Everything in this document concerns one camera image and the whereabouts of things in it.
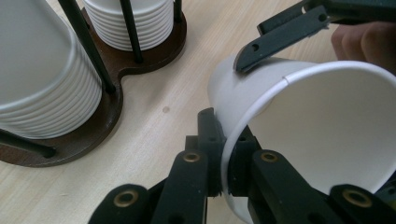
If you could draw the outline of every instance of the black rod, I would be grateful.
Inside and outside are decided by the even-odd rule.
[[[134,61],[142,63],[142,51],[140,49],[139,37],[137,36],[136,24],[134,23],[134,13],[130,0],[120,0],[122,14],[125,19],[126,28],[128,30],[129,40],[131,41],[132,50],[134,52]]]
[[[20,136],[17,136],[16,134],[9,133],[3,130],[0,130],[0,144],[38,153],[45,158],[52,157],[56,153],[56,150],[53,147],[47,147],[33,143],[26,138],[22,138]]]
[[[116,90],[116,87],[113,85],[102,61],[102,58],[100,57],[99,52],[95,44],[93,43],[93,40],[86,25],[87,23],[81,14],[78,4],[75,0],[58,1],[62,9],[64,10],[64,14],[66,14],[67,16],[67,19],[69,19],[74,30],[76,31],[79,41],[81,42],[84,49],[87,51],[87,54],[90,57],[91,62],[99,75],[99,78],[101,78],[102,83],[104,83],[106,92],[114,92]]]
[[[174,12],[174,19],[175,22],[181,22],[182,18],[182,11],[181,11],[181,0],[175,0],[175,12]]]

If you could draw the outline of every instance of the finger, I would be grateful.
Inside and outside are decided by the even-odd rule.
[[[368,63],[381,66],[396,75],[396,24],[373,22],[366,30],[361,47]]]
[[[332,48],[334,49],[335,56],[337,56],[338,60],[347,60],[342,41],[344,35],[348,32],[348,29],[348,26],[340,25],[335,29],[334,33],[332,33]]]
[[[345,33],[341,43],[348,60],[361,62],[366,61],[364,52],[361,48],[361,40],[365,31],[370,26],[370,23],[364,23],[348,27],[349,30]]]

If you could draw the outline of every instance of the stack of white cups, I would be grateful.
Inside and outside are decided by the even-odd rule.
[[[115,49],[132,51],[120,1],[84,0],[98,36]],[[137,36],[142,50],[160,45],[173,29],[172,0],[131,0]]]
[[[74,31],[45,0],[2,2],[0,31],[0,129],[42,139],[82,125],[102,87]]]

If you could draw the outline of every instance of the cup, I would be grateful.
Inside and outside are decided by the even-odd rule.
[[[315,189],[351,184],[377,191],[396,169],[396,77],[368,63],[270,58],[247,75],[229,57],[208,84],[224,135],[221,172],[248,125],[261,146],[283,154]],[[248,200],[225,194],[246,222]]]

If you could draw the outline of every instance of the tabletop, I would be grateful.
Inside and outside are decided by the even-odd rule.
[[[55,0],[47,0],[64,17]],[[120,119],[107,139],[67,164],[27,168],[0,161],[0,223],[87,223],[115,187],[154,186],[169,174],[186,135],[197,134],[197,114],[210,107],[207,82],[216,65],[257,38],[257,24],[297,0],[184,1],[186,45],[157,71],[125,77]],[[276,57],[314,63],[336,60],[335,26]],[[209,198],[207,223],[243,223],[222,197]]]

